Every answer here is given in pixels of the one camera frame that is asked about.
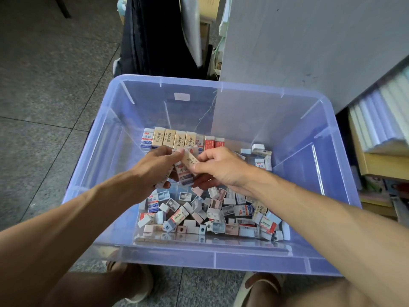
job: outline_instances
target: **person's right arm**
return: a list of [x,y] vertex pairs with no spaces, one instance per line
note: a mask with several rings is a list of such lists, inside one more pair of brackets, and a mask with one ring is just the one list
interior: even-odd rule
[[227,148],[204,151],[194,186],[224,184],[257,198],[378,306],[409,304],[409,229],[248,165]]

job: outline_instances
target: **pile of erasers and sharpeners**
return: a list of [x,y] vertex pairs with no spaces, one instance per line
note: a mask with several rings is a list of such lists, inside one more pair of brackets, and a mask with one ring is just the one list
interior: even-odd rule
[[[179,184],[191,186],[195,175],[189,167],[198,162],[197,156],[204,149],[224,146],[223,138],[198,135],[192,132],[176,131],[156,127],[145,129],[141,147],[157,148],[161,145],[174,149],[185,148],[184,158],[175,164]],[[263,144],[253,144],[251,149],[235,152],[243,160],[245,155],[257,155],[255,165],[271,170],[271,151],[265,150]],[[140,203],[138,227],[144,233],[177,232],[205,235],[206,232],[281,241],[283,232],[279,230],[281,219],[269,211],[260,201],[234,192],[232,189],[211,187],[205,197],[204,191],[198,187],[191,192],[180,192],[179,197],[171,198],[168,190],[158,192],[167,181],[171,171],[156,185],[156,190]]]

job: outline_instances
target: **black bag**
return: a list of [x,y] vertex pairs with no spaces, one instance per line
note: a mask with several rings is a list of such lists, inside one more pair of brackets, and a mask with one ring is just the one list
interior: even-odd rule
[[205,78],[186,46],[179,0],[127,0],[120,74]]

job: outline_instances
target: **plastic storage bin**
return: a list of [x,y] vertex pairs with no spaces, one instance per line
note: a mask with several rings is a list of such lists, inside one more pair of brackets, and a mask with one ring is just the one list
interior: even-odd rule
[[[234,149],[265,144],[275,174],[360,207],[331,103],[320,93],[139,75],[111,81],[64,202],[136,164],[145,155],[142,132],[155,126],[223,137]],[[189,189],[173,184],[170,191],[177,196]],[[291,239],[280,243],[225,235],[163,241],[135,238],[137,216],[135,205],[84,256],[106,259],[118,250],[116,260],[123,262],[340,274],[292,228]]]

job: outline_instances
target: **person's left hand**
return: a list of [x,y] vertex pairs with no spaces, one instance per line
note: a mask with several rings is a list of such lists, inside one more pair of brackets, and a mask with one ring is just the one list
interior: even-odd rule
[[[155,190],[155,185],[165,178],[172,166],[182,160],[183,155],[184,149],[177,149],[172,153],[170,147],[162,145],[147,153],[131,168],[129,172],[140,177],[140,183],[142,184],[140,188],[141,197],[147,198]],[[172,171],[170,178],[175,181],[178,180],[175,171]],[[163,188],[167,189],[170,186],[170,182],[166,181]]]

